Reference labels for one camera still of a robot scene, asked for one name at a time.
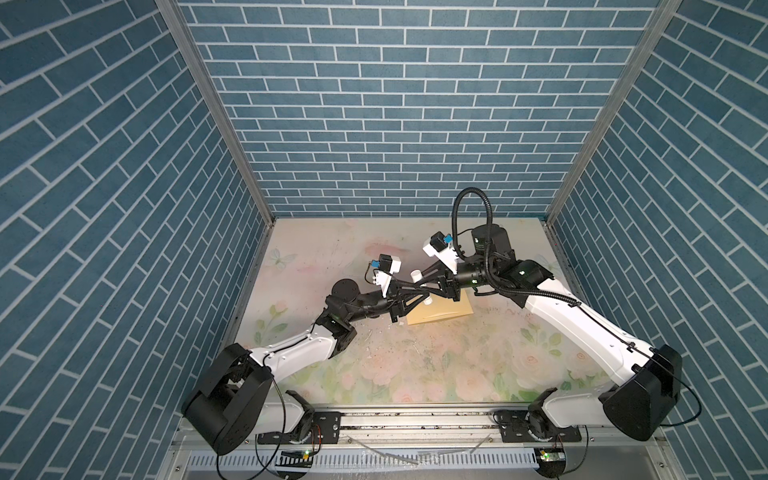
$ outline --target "black motor housing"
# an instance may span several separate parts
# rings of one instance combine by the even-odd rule
[[[230,380],[244,382],[238,388]],[[270,369],[233,343],[197,380],[181,413],[217,455],[226,455],[253,431],[271,385]]]
[[[680,382],[674,377],[683,375],[683,359],[672,347],[664,345],[654,350],[652,358],[622,386],[600,395],[611,423],[642,442],[654,434],[677,404]]]

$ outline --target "brick wallpaper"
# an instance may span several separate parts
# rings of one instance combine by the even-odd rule
[[[152,0],[0,2],[0,478],[145,478],[263,221]]]
[[[542,216],[656,3],[181,2],[276,215],[331,217]]]
[[[684,353],[688,478],[768,478],[766,23],[684,0],[555,222],[589,301]]]

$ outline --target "green leaf print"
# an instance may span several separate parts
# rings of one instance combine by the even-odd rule
[[[538,398],[538,392],[534,392],[533,390],[520,390],[518,395],[523,402],[533,402]]]
[[[504,388],[506,387],[504,377],[501,375],[501,373],[497,373],[496,376],[493,378],[493,388],[496,390],[496,392],[503,392]]]
[[[520,333],[523,334],[523,336],[527,341],[529,341],[530,343],[535,343],[533,339],[533,335],[531,335],[531,332],[528,329],[520,329]]]

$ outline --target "floral tablecloth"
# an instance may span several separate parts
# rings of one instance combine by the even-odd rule
[[[459,219],[459,229],[481,219]],[[497,219],[520,259],[561,277],[536,219]],[[373,290],[362,276],[380,253],[402,260],[401,278],[432,263],[422,244],[450,231],[448,219],[280,219],[243,316],[237,342],[250,348],[308,328],[342,278]],[[471,251],[471,237],[462,236]],[[608,380],[572,341],[499,295],[470,297],[471,316],[408,326],[388,316],[356,322],[357,337],[338,356],[281,382],[312,403],[531,401],[544,389]]]

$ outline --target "white robot arm segment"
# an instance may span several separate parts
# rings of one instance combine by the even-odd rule
[[[573,296],[560,280],[545,280],[539,287],[549,292]],[[634,375],[632,366],[645,364],[647,357],[635,350],[630,351],[616,337],[596,324],[594,320],[597,320],[626,342],[634,343],[636,350],[640,350],[648,356],[653,355],[648,343],[623,331],[587,305],[582,304],[581,308],[587,310],[594,320],[578,308],[545,296],[530,296],[525,307],[573,340],[598,363],[617,385],[629,380]]]

